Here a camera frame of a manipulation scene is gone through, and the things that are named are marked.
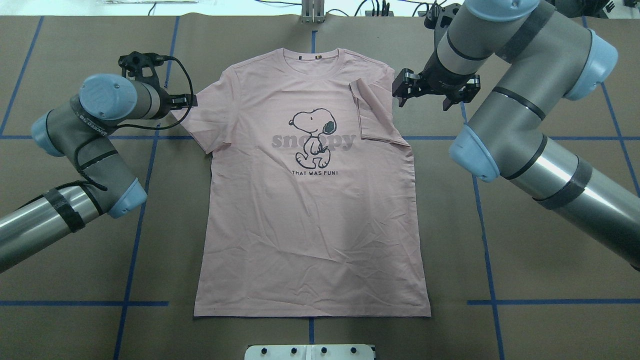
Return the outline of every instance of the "snoopy graphic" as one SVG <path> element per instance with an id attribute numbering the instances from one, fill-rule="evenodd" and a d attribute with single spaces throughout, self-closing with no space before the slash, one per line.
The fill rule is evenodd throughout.
<path id="1" fill-rule="evenodd" d="M 293 115 L 289 125 L 309 134 L 309 138 L 302 147 L 304 153 L 296 153 L 296 161 L 300 166 L 303 168 L 325 168 L 329 165 L 331 151 L 322 144 L 319 136 L 335 132 L 335 118 L 331 112 L 324 108 L 301 111 Z"/>

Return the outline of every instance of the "white bracket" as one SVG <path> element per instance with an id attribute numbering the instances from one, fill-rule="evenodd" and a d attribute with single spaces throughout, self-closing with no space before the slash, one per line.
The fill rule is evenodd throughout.
<path id="1" fill-rule="evenodd" d="M 302 22 L 324 22 L 324 0 L 302 0 Z"/>
<path id="2" fill-rule="evenodd" d="M 376 348 L 365 344 L 254 345 L 244 360 L 376 360 Z"/>

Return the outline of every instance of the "blue cap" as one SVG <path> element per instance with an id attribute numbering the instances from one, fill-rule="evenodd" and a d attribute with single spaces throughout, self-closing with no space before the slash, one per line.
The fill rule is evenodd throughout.
<path id="1" fill-rule="evenodd" d="M 42 115 L 31 125 L 31 137 L 47 154 L 59 158 L 60 156 L 64 156 L 64 154 L 53 146 L 51 138 L 49 138 L 49 133 L 47 132 L 47 117 L 49 117 L 49 113 Z"/>
<path id="2" fill-rule="evenodd" d="M 147 193 L 145 189 L 142 188 L 142 185 L 140 185 L 138 178 L 136 178 L 127 191 L 122 194 L 116 204 L 109 210 L 109 215 L 111 215 L 112 218 L 119 218 L 137 208 L 145 201 L 147 201 Z"/>
<path id="3" fill-rule="evenodd" d="M 122 119 L 133 111 L 138 94 L 133 84 L 122 76 L 96 74 L 86 78 L 78 91 L 82 107 L 103 121 Z"/>
<path id="4" fill-rule="evenodd" d="M 493 156 L 484 146 L 482 140 L 467 125 L 462 127 L 462 131 L 451 144 L 449 156 L 486 183 L 493 181 L 500 175 L 500 170 Z"/>
<path id="5" fill-rule="evenodd" d="M 464 5 L 480 19 L 505 22 L 529 15 L 539 3 L 540 0 L 466 0 Z"/>
<path id="6" fill-rule="evenodd" d="M 564 95 L 565 99 L 579 100 L 593 91 L 599 84 L 609 76 L 613 68 L 618 62 L 618 51 L 613 45 L 602 40 L 596 35 L 595 31 L 591 32 L 591 50 L 589 57 L 584 65 L 582 74 L 576 81 L 575 85 L 568 93 Z"/>

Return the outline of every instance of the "shirt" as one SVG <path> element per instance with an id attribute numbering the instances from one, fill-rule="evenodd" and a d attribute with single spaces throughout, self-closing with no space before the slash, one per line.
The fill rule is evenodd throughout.
<path id="1" fill-rule="evenodd" d="M 182 122 L 212 154 L 195 316 L 431 315 L 393 78 L 347 49 L 277 49 L 198 93 Z"/>

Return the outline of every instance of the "shirt sleeve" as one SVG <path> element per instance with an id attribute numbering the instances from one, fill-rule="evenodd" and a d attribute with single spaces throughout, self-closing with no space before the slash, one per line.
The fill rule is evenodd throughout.
<path id="1" fill-rule="evenodd" d="M 239 98 L 239 80 L 232 67 L 222 72 L 220 80 L 197 93 L 198 106 L 180 124 L 207 154 L 232 143 Z M 185 111 L 172 113 L 179 119 Z"/>
<path id="2" fill-rule="evenodd" d="M 363 139 L 379 140 L 409 146 L 394 125 L 391 85 L 394 71 L 386 67 L 375 82 L 363 78 L 349 84 L 353 101 L 358 108 L 360 132 Z"/>

